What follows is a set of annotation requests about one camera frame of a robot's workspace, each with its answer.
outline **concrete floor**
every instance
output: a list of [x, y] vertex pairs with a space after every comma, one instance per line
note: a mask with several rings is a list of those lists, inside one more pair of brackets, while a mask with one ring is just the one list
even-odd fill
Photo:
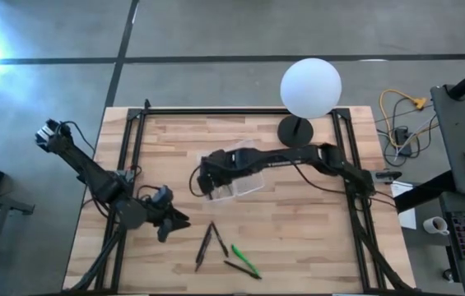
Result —
[[[0, 1], [0, 58], [117, 56], [130, 0]], [[264, 54], [465, 53], [463, 0], [141, 0], [128, 56]], [[465, 60], [333, 62], [342, 76], [340, 105], [371, 105], [395, 88], [429, 96], [432, 86], [465, 77]], [[123, 67], [115, 106], [280, 105], [288, 62], [132, 64]], [[74, 120], [95, 141], [114, 71], [104, 65], [0, 66], [0, 169], [15, 181], [13, 197], [36, 204], [12, 215], [0, 240], [0, 295], [59, 291], [84, 187], [56, 155], [34, 143], [47, 118]], [[386, 100], [393, 108], [396, 98]], [[409, 104], [399, 112], [412, 109]], [[398, 119], [418, 127], [432, 108]], [[378, 128], [385, 129], [384, 123]], [[400, 168], [424, 182], [448, 163], [438, 129], [430, 149]], [[435, 204], [419, 216], [438, 213]], [[421, 231], [405, 231], [417, 286], [463, 294], [440, 279], [443, 247]]]

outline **cup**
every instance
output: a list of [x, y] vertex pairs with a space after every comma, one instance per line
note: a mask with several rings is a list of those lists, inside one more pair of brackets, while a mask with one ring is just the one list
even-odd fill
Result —
[[428, 220], [424, 221], [424, 223], [422, 223], [422, 226], [428, 234], [449, 234], [448, 223], [446, 223], [446, 220], [442, 219], [441, 217], [429, 218]]

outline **lamp base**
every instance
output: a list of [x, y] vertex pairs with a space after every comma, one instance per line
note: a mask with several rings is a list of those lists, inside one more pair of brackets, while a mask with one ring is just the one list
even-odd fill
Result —
[[287, 116], [278, 125], [278, 138], [280, 142], [290, 148], [302, 147], [311, 142], [313, 138], [313, 125], [307, 119], [294, 115]]

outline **wooden tabletop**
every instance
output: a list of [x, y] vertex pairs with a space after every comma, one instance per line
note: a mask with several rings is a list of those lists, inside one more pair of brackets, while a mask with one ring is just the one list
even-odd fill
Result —
[[[350, 109], [363, 168], [383, 169], [371, 108]], [[95, 153], [95, 161], [104, 169], [116, 169], [127, 111], [128, 108], [106, 109]], [[276, 134], [282, 118], [267, 115], [146, 117], [139, 158], [142, 174], [136, 180], [136, 187], [168, 185], [174, 191], [174, 206], [190, 217], [192, 226], [171, 233], [166, 243], [157, 241], [156, 229], [150, 224], [128, 231], [120, 293], [361, 292], [344, 195], [311, 187], [293, 167], [263, 170], [263, 189], [228, 202], [207, 202], [188, 191], [188, 177], [202, 153], [234, 145], [243, 139], [254, 140], [260, 150], [284, 148]], [[313, 143], [336, 143], [329, 116], [313, 119], [311, 123]], [[136, 128], [130, 148], [133, 148], [135, 132]], [[131, 155], [130, 149], [127, 164]], [[339, 177], [322, 175], [306, 165], [300, 167], [313, 183], [343, 190]], [[386, 186], [377, 188], [389, 192]], [[388, 200], [380, 195], [375, 197]], [[381, 252], [403, 280], [415, 286], [397, 212], [378, 202], [373, 203], [371, 211]], [[235, 244], [259, 269], [263, 280], [254, 280], [225, 265], [225, 255], [215, 238], [208, 247], [204, 263], [198, 273], [194, 273], [195, 257], [211, 220], [215, 221], [229, 249], [231, 243]], [[64, 288], [73, 286], [95, 260], [104, 231], [105, 218], [94, 205], [86, 205], [78, 223]], [[366, 255], [374, 283], [370, 255]], [[113, 258], [109, 262], [107, 284]], [[233, 253], [230, 260], [244, 264]]]

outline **white spherical lamp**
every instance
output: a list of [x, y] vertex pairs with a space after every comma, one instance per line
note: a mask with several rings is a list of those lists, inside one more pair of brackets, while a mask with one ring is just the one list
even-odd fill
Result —
[[313, 138], [313, 126], [307, 119], [320, 118], [337, 104], [342, 80], [337, 69], [318, 58], [306, 58], [293, 64], [281, 79], [281, 101], [293, 114], [281, 120], [278, 137], [286, 146], [301, 147]]

